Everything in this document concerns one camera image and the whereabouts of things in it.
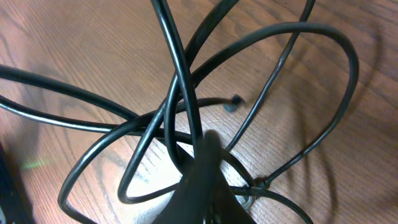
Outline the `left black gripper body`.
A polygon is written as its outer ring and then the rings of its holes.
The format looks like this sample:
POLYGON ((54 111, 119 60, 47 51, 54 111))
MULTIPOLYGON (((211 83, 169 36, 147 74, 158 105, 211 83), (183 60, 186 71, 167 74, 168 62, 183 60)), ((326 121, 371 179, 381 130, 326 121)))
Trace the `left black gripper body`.
POLYGON ((1 146, 1 224, 23 223, 31 223, 31 215, 22 203, 1 146))

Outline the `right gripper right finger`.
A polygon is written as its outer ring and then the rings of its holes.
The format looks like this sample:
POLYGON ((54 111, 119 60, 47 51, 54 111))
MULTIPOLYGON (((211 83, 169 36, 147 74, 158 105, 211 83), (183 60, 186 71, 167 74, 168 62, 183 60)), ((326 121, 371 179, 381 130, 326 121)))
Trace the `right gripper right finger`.
POLYGON ((216 172, 215 189, 211 203, 211 222, 220 224, 256 223, 240 206, 220 170, 216 172))

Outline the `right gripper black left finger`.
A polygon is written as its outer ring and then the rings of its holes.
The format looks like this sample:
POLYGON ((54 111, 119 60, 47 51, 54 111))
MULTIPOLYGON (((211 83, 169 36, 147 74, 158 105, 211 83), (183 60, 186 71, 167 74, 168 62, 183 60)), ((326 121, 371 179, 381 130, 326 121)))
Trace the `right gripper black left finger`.
POLYGON ((172 198, 154 220, 157 224, 203 223, 215 190, 221 163, 218 133, 209 130, 197 142, 198 153, 188 172, 183 175, 172 198))

